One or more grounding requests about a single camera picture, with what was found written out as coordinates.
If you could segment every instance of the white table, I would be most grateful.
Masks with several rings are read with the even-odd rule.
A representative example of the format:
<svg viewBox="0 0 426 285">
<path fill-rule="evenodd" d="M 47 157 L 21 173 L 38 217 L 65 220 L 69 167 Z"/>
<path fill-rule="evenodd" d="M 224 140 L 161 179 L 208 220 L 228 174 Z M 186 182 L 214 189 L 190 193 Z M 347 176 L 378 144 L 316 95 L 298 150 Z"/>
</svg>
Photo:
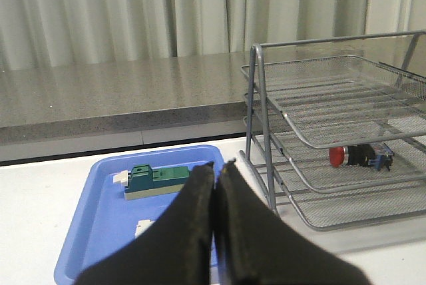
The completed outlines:
<svg viewBox="0 0 426 285">
<path fill-rule="evenodd" d="M 261 190 L 239 159 L 245 139 L 203 142 L 217 146 L 258 196 Z M 53 270 L 92 165 L 102 154 L 0 168 L 0 284 L 54 284 Z M 260 159 L 254 150 L 254 159 Z M 315 232 L 291 206 L 283 220 L 302 235 L 362 268 L 374 284 L 426 284 L 426 218 L 334 232 Z"/>
</svg>

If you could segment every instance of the wire mesh tray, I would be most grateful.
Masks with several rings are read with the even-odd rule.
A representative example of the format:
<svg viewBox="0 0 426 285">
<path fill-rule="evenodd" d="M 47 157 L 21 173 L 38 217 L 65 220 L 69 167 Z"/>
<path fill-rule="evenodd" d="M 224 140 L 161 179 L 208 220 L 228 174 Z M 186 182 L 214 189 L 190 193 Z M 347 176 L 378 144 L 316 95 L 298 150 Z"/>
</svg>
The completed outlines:
<svg viewBox="0 0 426 285">
<path fill-rule="evenodd" d="M 310 147 L 426 135 L 423 77 L 352 55 L 264 68 L 269 103 Z"/>
<path fill-rule="evenodd" d="M 256 95 L 253 108 L 254 115 L 262 119 Z M 386 142 L 395 153 L 390 171 L 376 171 L 361 166 L 334 168 L 330 165 L 328 149 L 308 148 L 272 109 L 269 109 L 268 117 L 271 139 L 277 152 L 286 158 L 286 164 L 292 167 L 291 171 L 296 170 L 298 174 L 292 184 L 302 184 L 316 193 L 329 194 L 382 184 L 426 180 L 426 146 L 413 138 Z"/>
<path fill-rule="evenodd" d="M 291 136 L 292 134 L 283 133 L 282 135 Z M 256 137 L 261 148 L 263 148 L 262 139 L 262 135 Z M 314 174 L 310 176 L 310 182 L 317 187 L 344 186 L 345 184 L 353 184 L 359 179 L 375 180 L 377 176 L 382 174 L 387 176 L 399 175 L 403 172 L 417 172 L 422 169 L 424 172 L 424 154 L 420 150 L 402 140 L 393 141 L 393 143 L 395 143 L 395 146 L 399 145 L 405 153 L 404 156 L 399 157 L 398 162 L 391 169 L 391 172 L 395 170 L 393 174 L 391 172 L 374 173 L 369 168 L 361 168 L 360 166 L 332 168 L 329 164 L 326 164 L 324 155 L 317 155 L 319 156 L 317 158 L 309 156 L 307 160 L 301 161 L 301 168 L 310 172 L 310 174 Z M 294 152 L 301 147 L 300 143 L 297 143 L 296 136 L 288 140 L 288 144 Z M 303 148 L 310 152 L 321 152 L 320 150 Z M 405 164 L 404 157 L 409 156 L 422 157 L 415 157 L 415 162 Z M 315 230 L 334 230 L 341 227 L 377 223 L 426 213 L 426 182 L 424 180 L 318 194 L 307 188 L 290 164 L 289 159 L 280 152 L 274 151 L 273 162 L 274 176 L 280 183 L 276 185 L 276 188 L 281 188 L 285 192 L 288 200 L 293 204 L 303 221 Z M 258 168 L 258 172 L 262 177 L 266 175 L 260 168 Z"/>
</svg>

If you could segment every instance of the metal frame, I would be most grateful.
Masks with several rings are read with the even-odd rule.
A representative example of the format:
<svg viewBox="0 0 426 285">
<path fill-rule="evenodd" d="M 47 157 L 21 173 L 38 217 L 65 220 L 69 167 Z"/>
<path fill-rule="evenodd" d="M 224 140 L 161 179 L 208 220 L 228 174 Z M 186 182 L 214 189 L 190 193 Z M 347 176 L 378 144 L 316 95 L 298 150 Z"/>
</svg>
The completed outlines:
<svg viewBox="0 0 426 285">
<path fill-rule="evenodd" d="M 271 98 L 268 98 L 267 92 L 266 92 L 266 76 L 265 76 L 265 62 L 264 62 L 264 49 L 271 48 L 271 47 L 285 47 L 289 45 L 307 45 L 307 44 L 313 44 L 313 43 L 326 43 L 326 42 L 336 42 L 336 41 L 350 41 L 350 40 L 358 40 L 358 39 L 373 39 L 373 38 L 381 38 L 381 37 L 398 37 L 398 36 L 409 36 L 412 35 L 413 38 L 411 39 L 411 42 L 409 44 L 408 50 L 405 54 L 405 58 L 403 60 L 403 64 L 401 66 L 401 69 L 405 70 L 409 62 L 413 56 L 413 52 L 415 50 L 415 47 L 417 45 L 417 42 L 419 40 L 420 35 L 426 34 L 426 30 L 420 30 L 420 31 L 410 31 L 410 32 L 401 32 L 401 33 L 381 33 L 381 34 L 373 34 L 373 35 L 361 35 L 357 37 L 335 37 L 335 38 L 329 38 L 329 39 L 312 39 L 312 40 L 301 40 L 301 41 L 294 41 L 294 42 L 286 42 L 286 43 L 263 43 L 263 44 L 254 44 L 252 48 L 250 49 L 250 65 L 249 65 L 249 74 L 246 75 L 248 77 L 248 94 L 247 94 L 247 118 L 246 118 L 246 151 L 241 151 L 240 154 L 244 157 L 244 160 L 250 165 L 250 168 L 254 171 L 256 178 L 258 179 L 259 183 L 261 185 L 263 184 L 263 191 L 266 195 L 266 198 L 268 200 L 269 207 L 277 214 L 277 205 L 276 205 L 276 196 L 277 193 L 275 191 L 274 181 L 276 180 L 277 183 L 281 186 L 282 191 L 288 196 L 289 201 L 292 203 L 298 214 L 301 216 L 302 220 L 309 226 L 311 226 L 313 229 L 316 230 L 330 230 L 333 228 L 316 228 L 315 226 L 312 226 L 306 217 L 304 216 L 303 212 L 300 210 L 299 206 L 297 205 L 297 202 L 293 199 L 292 193 L 290 192 L 286 185 L 284 184 L 283 180 L 280 177 L 279 172 L 275 169 L 275 166 L 272 161 L 272 150 L 271 150 L 271 143 L 275 145 L 275 147 L 281 152 L 281 154 L 288 160 L 288 162 L 293 166 L 294 170 L 297 172 L 299 177 L 301 178 L 302 182 L 306 185 L 308 190 L 311 190 L 318 194 L 329 194 L 333 192 L 342 192 L 347 190 L 355 190 L 359 188 L 365 188 L 365 187 L 372 187 L 372 186 L 379 186 L 383 184 L 394 184 L 396 182 L 407 182 L 410 180 L 419 180 L 424 179 L 424 177 L 409 177 L 409 178 L 399 178 L 395 179 L 389 182 L 367 182 L 367 183 L 359 183 L 359 184 L 352 184 L 350 186 L 338 186 L 334 188 L 316 188 L 312 186 L 309 181 L 306 179 L 306 177 L 303 175 L 303 173 L 300 171 L 299 167 L 297 166 L 294 159 L 291 157 L 291 155 L 287 152 L 285 147 L 281 144 L 280 140 L 278 140 L 274 133 L 271 132 L 270 129 L 270 122 L 269 122 L 269 116 L 268 116 L 268 106 L 274 107 L 276 111 L 281 112 L 280 109 L 277 109 L 277 104 L 275 104 L 274 100 Z M 255 82 L 255 74 L 256 74 L 256 67 L 258 68 L 258 85 Z M 257 113 L 254 110 L 254 93 L 257 92 L 260 96 L 260 113 Z M 290 117 L 287 117 L 282 113 L 282 116 L 287 120 L 287 122 L 292 125 L 292 120 Z M 262 123 L 262 132 L 264 137 L 264 148 L 260 146 L 261 144 L 258 142 L 256 137 L 253 134 L 253 117 L 258 117 Z M 267 183 L 268 187 L 264 185 L 263 179 L 260 176 L 258 172 L 256 172 L 256 168 L 252 165 L 250 161 L 250 152 L 251 152 L 251 142 L 254 141 L 256 145 L 260 147 L 260 150 L 262 151 L 262 156 L 265 159 L 265 166 L 266 166 L 266 176 L 267 176 Z M 339 146 L 341 143 L 333 144 L 333 146 Z M 331 146 L 313 146 L 314 148 L 328 148 Z M 410 214 L 398 214 L 395 215 L 397 217 L 406 217 L 411 216 Z M 344 223 L 343 226 L 353 226 L 359 224 L 354 223 Z"/>
</svg>

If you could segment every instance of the mesh shelf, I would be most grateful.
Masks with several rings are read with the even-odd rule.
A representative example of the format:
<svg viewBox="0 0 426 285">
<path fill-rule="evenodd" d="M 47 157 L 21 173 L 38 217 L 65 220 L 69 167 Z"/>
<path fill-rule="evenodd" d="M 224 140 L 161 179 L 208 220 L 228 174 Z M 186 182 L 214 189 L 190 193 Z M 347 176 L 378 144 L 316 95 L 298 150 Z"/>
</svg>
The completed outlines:
<svg viewBox="0 0 426 285">
<path fill-rule="evenodd" d="M 355 56 L 268 63 L 264 70 L 268 102 L 311 147 L 426 135 L 422 77 Z"/>
<path fill-rule="evenodd" d="M 323 154 L 324 150 L 301 146 L 294 133 L 282 133 L 278 136 L 286 137 L 288 148 L 300 157 L 302 170 L 306 171 L 311 183 L 317 187 L 342 186 L 377 179 L 385 180 L 406 173 L 423 172 L 424 174 L 425 171 L 425 164 L 422 161 L 425 158 L 424 153 L 403 140 L 393 141 L 393 148 L 398 146 L 404 154 L 398 158 L 398 161 L 395 160 L 391 171 L 377 172 L 360 166 L 333 168 L 329 165 L 328 155 Z M 263 135 L 257 136 L 256 140 L 260 147 L 264 148 Z M 314 152 L 314 157 L 308 155 L 307 150 Z M 300 216 L 313 229 L 333 230 L 345 226 L 426 213 L 426 183 L 423 180 L 383 184 L 371 188 L 358 188 L 323 195 L 307 188 L 288 162 L 288 158 L 276 150 L 272 154 L 278 176 L 276 177 L 278 181 L 276 189 L 281 187 L 282 191 L 291 197 L 290 200 Z M 415 162 L 407 162 L 405 157 L 411 158 Z M 259 168 L 258 172 L 265 180 L 266 168 Z"/>
</svg>

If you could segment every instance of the metal desk organizer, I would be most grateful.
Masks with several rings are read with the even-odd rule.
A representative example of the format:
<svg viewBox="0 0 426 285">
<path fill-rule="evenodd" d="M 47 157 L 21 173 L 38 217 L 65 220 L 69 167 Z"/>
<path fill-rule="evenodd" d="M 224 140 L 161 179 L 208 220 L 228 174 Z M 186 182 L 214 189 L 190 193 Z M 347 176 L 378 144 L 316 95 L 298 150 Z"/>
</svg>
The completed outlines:
<svg viewBox="0 0 426 285">
<path fill-rule="evenodd" d="M 242 67 L 249 84 L 246 152 L 240 153 L 274 212 L 276 197 L 287 196 L 315 230 L 426 214 L 426 146 L 414 139 L 426 135 L 426 78 L 405 71 L 422 34 L 252 47 L 250 65 Z M 402 69 L 353 55 L 264 62 L 269 47 L 409 35 Z M 253 118 L 262 123 L 261 133 L 253 131 Z M 252 140 L 263 165 L 250 161 Z M 385 142 L 393 151 L 391 170 L 330 165 L 329 148 L 374 142 Z"/>
</svg>

